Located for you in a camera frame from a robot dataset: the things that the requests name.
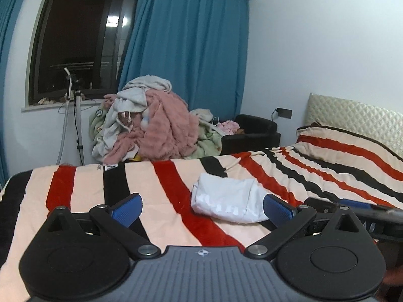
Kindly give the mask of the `white shirt garment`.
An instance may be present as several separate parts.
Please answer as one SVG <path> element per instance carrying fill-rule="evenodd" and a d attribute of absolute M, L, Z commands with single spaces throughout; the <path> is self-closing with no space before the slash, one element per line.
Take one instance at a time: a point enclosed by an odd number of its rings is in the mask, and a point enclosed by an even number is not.
<path fill-rule="evenodd" d="M 231 179 L 203 173 L 191 190 L 195 213 L 236 224 L 267 221 L 266 190 L 255 179 Z"/>

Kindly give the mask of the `grey white clothes heap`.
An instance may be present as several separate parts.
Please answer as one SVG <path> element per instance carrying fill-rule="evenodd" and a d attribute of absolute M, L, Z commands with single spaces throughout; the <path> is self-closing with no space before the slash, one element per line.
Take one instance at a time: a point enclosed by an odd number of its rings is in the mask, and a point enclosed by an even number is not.
<path fill-rule="evenodd" d="M 172 84 L 154 75 L 137 77 L 116 94 L 107 94 L 102 104 L 89 117 L 89 137 L 92 143 L 91 155 L 103 161 L 112 151 L 117 137 L 132 129 L 132 119 L 148 109 L 146 91 L 154 89 L 169 93 Z"/>

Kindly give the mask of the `striped fleece bed blanket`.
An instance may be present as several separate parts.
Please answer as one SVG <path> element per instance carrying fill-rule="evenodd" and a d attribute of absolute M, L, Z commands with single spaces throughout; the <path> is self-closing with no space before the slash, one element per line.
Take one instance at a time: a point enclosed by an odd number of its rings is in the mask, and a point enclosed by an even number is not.
<path fill-rule="evenodd" d="M 95 205 L 112 205 L 128 194 L 139 193 L 144 200 L 139 229 L 160 248 L 243 248 L 265 236 L 267 229 L 261 224 L 229 224 L 193 212 L 191 189 L 203 173 L 255 179 L 266 192 L 292 206 L 316 197 L 402 207 L 402 191 L 388 188 L 363 170 L 312 158 L 294 146 L 266 154 L 129 163 L 109 172 L 98 165 L 37 168 L 14 175 L 1 191 L 1 300 L 28 299 L 18 264 L 49 212 L 59 205 L 86 212 Z"/>

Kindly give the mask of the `striped pillow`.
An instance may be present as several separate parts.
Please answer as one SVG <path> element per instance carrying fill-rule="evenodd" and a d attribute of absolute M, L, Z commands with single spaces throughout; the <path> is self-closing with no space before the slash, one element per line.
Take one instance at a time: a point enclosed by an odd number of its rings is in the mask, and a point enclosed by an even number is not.
<path fill-rule="evenodd" d="M 402 157 L 380 142 L 328 126 L 298 128 L 294 148 L 332 164 L 365 171 L 377 182 L 402 191 Z"/>

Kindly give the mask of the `beige quilted headboard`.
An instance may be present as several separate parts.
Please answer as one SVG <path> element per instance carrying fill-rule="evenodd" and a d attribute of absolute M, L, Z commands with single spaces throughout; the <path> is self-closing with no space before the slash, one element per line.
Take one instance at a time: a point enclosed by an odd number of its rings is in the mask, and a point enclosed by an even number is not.
<path fill-rule="evenodd" d="M 305 124 L 319 123 L 373 138 L 402 155 L 402 113 L 339 97 L 310 94 Z"/>

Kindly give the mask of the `pink fluffy blanket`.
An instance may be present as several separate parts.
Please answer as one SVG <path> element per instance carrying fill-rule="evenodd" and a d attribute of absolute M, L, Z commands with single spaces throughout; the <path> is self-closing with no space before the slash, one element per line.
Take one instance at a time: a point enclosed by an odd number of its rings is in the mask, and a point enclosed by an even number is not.
<path fill-rule="evenodd" d="M 190 156 L 196 150 L 199 119 L 174 92 L 146 91 L 147 108 L 134 112 L 128 106 L 117 110 L 117 138 L 103 157 L 104 164 L 117 164 L 131 151 L 142 160 L 168 160 Z"/>

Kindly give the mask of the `small pink garment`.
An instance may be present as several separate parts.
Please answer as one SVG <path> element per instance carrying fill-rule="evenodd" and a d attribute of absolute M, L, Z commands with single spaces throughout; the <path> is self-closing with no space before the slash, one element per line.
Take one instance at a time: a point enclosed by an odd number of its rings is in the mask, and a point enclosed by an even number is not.
<path fill-rule="evenodd" d="M 240 129 L 239 124 L 232 120 L 224 121 L 223 123 L 219 122 L 217 123 L 216 127 L 222 136 L 234 135 Z"/>

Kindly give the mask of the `green blanket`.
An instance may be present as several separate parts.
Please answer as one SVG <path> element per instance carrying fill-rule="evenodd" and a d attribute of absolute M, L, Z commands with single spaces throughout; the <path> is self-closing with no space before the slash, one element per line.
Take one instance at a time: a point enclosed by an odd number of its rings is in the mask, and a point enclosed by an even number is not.
<path fill-rule="evenodd" d="M 199 119 L 196 150 L 186 159 L 199 159 L 210 156 L 219 156 L 222 150 L 221 138 L 224 132 L 213 121 L 219 121 L 208 109 L 197 108 L 191 111 Z"/>

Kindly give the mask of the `garment steamer stand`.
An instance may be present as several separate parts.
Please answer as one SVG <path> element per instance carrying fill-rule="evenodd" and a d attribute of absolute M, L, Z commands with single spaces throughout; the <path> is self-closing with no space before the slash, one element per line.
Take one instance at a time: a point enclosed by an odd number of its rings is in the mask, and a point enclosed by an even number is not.
<path fill-rule="evenodd" d="M 63 150 L 65 147 L 65 138 L 67 135 L 68 119 L 70 114 L 70 107 L 72 107 L 72 115 L 74 120 L 74 128 L 76 134 L 76 149 L 79 156 L 79 161 L 82 166 L 85 165 L 83 137 L 81 127 L 81 81 L 77 79 L 75 74 L 72 74 L 67 67 L 63 68 L 66 73 L 67 80 L 67 93 L 65 95 L 65 112 L 63 117 L 63 128 L 61 134 L 61 142 L 59 146 L 59 153 L 57 156 L 57 165 L 61 164 Z"/>

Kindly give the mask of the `dark window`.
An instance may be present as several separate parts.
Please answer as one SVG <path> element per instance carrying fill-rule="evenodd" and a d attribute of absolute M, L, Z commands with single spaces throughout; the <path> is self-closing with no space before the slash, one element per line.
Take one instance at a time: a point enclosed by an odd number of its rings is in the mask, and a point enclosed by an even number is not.
<path fill-rule="evenodd" d="M 82 94 L 117 91 L 138 0 L 44 0 L 29 68 L 30 105 L 60 102 L 68 74 Z"/>

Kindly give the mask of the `blue curtain right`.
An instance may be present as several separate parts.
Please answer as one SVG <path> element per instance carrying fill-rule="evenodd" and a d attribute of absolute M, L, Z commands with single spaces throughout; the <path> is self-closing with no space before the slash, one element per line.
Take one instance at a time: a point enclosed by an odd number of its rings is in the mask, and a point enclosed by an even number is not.
<path fill-rule="evenodd" d="M 137 0 L 120 87 L 167 79 L 189 109 L 239 114 L 245 87 L 249 0 Z"/>

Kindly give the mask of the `wall socket with plug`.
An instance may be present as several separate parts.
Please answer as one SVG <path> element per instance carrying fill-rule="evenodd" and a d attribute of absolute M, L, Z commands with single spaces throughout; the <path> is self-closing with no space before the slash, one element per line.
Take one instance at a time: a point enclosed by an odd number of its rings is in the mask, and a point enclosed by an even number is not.
<path fill-rule="evenodd" d="M 271 120 L 273 121 L 275 118 L 285 118 L 291 119 L 292 118 L 292 110 L 286 108 L 276 108 L 271 114 Z"/>

